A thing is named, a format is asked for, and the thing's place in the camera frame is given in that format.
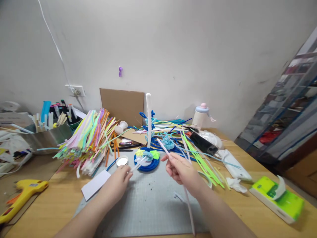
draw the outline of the blue round base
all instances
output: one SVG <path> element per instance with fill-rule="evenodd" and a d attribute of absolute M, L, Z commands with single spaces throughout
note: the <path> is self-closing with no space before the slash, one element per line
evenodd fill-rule
<path fill-rule="evenodd" d="M 142 148 L 140 148 L 141 150 L 145 150 L 145 151 L 148 151 L 148 152 L 150 152 L 151 150 L 153 150 L 153 149 L 149 149 L 148 147 L 142 147 Z M 134 164 L 136 165 L 137 164 L 137 162 L 135 161 L 136 160 L 136 155 L 134 155 Z M 152 171 L 153 169 L 155 169 L 157 166 L 158 166 L 158 164 L 159 164 L 159 159 L 158 160 L 156 160 L 156 159 L 152 159 L 152 162 L 151 162 L 151 164 L 150 165 L 148 165 L 148 166 L 140 166 L 139 167 L 139 170 L 140 171 L 142 171 L 142 172 L 150 172 L 150 171 Z"/>

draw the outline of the tissue box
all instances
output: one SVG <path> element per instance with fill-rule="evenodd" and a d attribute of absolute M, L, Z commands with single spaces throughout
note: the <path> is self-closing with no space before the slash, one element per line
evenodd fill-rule
<path fill-rule="evenodd" d="M 304 207 L 304 200 L 286 189 L 281 197 L 273 200 L 277 188 L 278 184 L 276 182 L 263 176 L 259 181 L 252 185 L 250 193 L 256 196 L 287 224 L 292 224 L 300 216 Z"/>
<path fill-rule="evenodd" d="M 28 117 L 27 112 L 3 112 L 0 113 L 0 126 L 10 127 L 16 124 L 21 127 L 27 127 L 33 124 L 32 119 Z"/>

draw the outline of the purple hook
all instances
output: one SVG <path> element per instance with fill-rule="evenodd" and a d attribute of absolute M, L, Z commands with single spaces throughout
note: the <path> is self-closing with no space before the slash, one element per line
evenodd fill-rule
<path fill-rule="evenodd" d="M 123 68 L 119 66 L 119 77 L 122 77 L 122 70 Z"/>

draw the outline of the pen holder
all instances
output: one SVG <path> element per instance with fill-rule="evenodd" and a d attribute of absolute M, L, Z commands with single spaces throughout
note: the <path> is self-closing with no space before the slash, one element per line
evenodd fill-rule
<path fill-rule="evenodd" d="M 58 144 L 65 142 L 71 138 L 73 132 L 69 125 L 63 124 L 59 127 L 48 131 L 38 132 L 34 134 L 21 134 L 21 137 L 30 145 L 30 149 L 34 154 L 51 154 L 57 153 L 58 150 L 40 150 L 41 148 L 56 148 Z"/>
<path fill-rule="evenodd" d="M 74 124 L 70 124 L 69 126 L 72 130 L 76 130 L 81 122 L 82 122 L 82 119 L 80 119 L 78 122 L 75 122 Z"/>

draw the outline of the person's left hand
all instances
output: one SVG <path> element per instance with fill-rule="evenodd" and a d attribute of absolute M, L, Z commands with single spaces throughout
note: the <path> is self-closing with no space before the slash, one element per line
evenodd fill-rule
<path fill-rule="evenodd" d="M 104 201 L 108 209 L 111 209 L 123 196 L 133 173 L 128 173 L 130 166 L 119 166 L 101 187 L 98 197 Z"/>

